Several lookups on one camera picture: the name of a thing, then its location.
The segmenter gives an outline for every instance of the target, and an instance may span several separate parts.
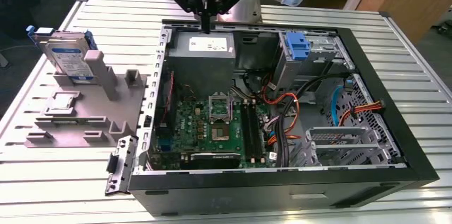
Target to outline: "blue drive bay latch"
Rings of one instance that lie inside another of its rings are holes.
[[[287,33],[287,44],[292,52],[294,60],[304,60],[311,51],[311,43],[306,39],[306,36],[300,32],[288,32]]]

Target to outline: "white table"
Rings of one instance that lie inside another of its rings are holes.
[[[155,219],[132,196],[104,197],[114,148],[28,149],[28,126],[55,80],[42,57],[0,121],[0,223],[450,223],[452,220],[452,95],[394,24],[374,12],[263,6],[266,23],[351,28],[440,180],[359,209],[260,212]],[[152,75],[162,19],[192,19],[171,1],[76,2],[60,29],[94,33],[106,63]]]

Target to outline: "cable clip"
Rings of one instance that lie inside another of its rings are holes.
[[[351,107],[351,116],[354,117],[354,119],[359,118],[355,112],[355,106]]]

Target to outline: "ram slot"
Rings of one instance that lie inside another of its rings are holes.
[[[260,159],[263,156],[263,144],[259,135],[259,122],[256,114],[256,105],[242,104],[242,130],[246,147],[246,158]]]

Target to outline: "red cable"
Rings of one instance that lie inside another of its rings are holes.
[[[168,106],[170,106],[170,102],[171,102],[171,95],[172,95],[172,87],[174,87],[174,84],[175,84],[175,72],[172,71],[172,72],[171,72],[171,88],[170,88],[170,94],[168,94],[167,103],[166,103],[166,106],[164,106],[164,113],[163,113],[163,117],[162,117],[160,123],[163,123],[164,118],[166,118],[167,113],[168,113]]]

